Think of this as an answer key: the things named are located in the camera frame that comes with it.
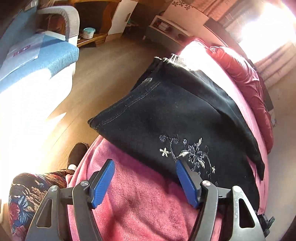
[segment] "embroidered flower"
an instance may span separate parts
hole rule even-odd
[[[165,140],[167,139],[167,135],[166,134],[160,135],[159,139],[161,142],[165,142]]]
[[[166,147],[164,149],[159,149],[159,151],[163,153],[162,156],[168,157],[168,154],[170,154],[170,152],[166,150]]]
[[[175,144],[179,143],[178,135],[177,135],[177,137],[172,138],[172,142],[175,143]]]
[[[186,156],[189,154],[188,161],[190,161],[192,164],[194,164],[193,171],[195,171],[196,168],[200,167],[200,164],[203,168],[205,168],[205,161],[203,160],[204,157],[207,157],[207,154],[202,152],[200,150],[200,144],[202,143],[202,138],[199,139],[198,143],[194,143],[193,145],[188,144],[188,149],[181,151],[180,156]]]

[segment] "small container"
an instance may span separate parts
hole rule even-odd
[[[94,36],[94,32],[96,30],[94,28],[85,28],[82,33],[83,39],[91,39]]]

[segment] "floral wall decal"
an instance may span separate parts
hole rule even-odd
[[[176,6],[181,6],[181,7],[184,6],[184,8],[186,8],[186,10],[189,10],[190,8],[193,8],[193,6],[191,6],[191,5],[189,5],[189,4],[185,3],[185,2],[183,2],[183,1],[181,1],[181,0],[173,1],[173,2],[172,2],[172,5],[174,5],[175,7],[176,7]]]

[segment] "sunlight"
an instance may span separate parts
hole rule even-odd
[[[280,9],[266,3],[259,19],[243,28],[243,40],[239,45],[248,58],[256,63],[287,42],[295,42],[295,20],[287,7]]]
[[[0,198],[2,201],[7,201],[10,184],[15,176],[23,172],[36,172],[43,156],[41,153],[43,143],[65,115],[66,112],[43,123],[35,123],[32,128],[20,130],[16,137],[17,146],[6,146],[5,150],[1,148]],[[11,135],[10,129],[6,129],[6,132],[1,135]]]
[[[50,71],[42,69],[0,94],[0,198],[4,202],[15,176],[35,173],[44,165],[43,144],[66,115],[47,119],[61,103],[61,93],[69,93],[72,87],[53,81]]]

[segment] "brown slipper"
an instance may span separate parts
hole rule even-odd
[[[74,164],[78,166],[82,158],[84,157],[85,153],[87,152],[89,145],[84,142],[78,142],[71,150],[69,157],[68,157],[68,166],[70,164]]]

